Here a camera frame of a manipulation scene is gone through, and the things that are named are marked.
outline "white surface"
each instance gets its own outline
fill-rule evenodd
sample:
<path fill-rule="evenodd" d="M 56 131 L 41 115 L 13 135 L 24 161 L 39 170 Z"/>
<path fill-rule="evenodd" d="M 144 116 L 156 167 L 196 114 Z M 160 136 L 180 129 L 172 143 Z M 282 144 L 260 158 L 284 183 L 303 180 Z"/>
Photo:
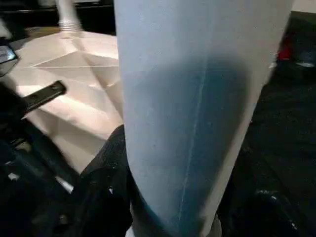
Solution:
<path fill-rule="evenodd" d="M 316 13 L 316 0 L 295 0 L 292 10 Z"/>
<path fill-rule="evenodd" d="M 8 77 L 21 95 L 56 80 L 66 85 L 66 95 L 28 117 L 81 172 L 111 132 L 122 124 L 115 37 L 81 32 L 80 38 L 63 39 L 58 33 L 27 42 L 17 54 L 21 61 Z"/>

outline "white post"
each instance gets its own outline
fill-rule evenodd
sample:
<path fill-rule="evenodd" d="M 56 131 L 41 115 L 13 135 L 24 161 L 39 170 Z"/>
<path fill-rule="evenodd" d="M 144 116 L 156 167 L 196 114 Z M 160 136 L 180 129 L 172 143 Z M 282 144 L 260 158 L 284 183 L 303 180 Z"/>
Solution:
<path fill-rule="evenodd" d="M 81 24 L 72 0 L 56 0 L 56 3 L 61 30 L 67 33 L 81 31 Z"/>
<path fill-rule="evenodd" d="M 211 228 L 292 0 L 115 0 L 136 237 Z"/>

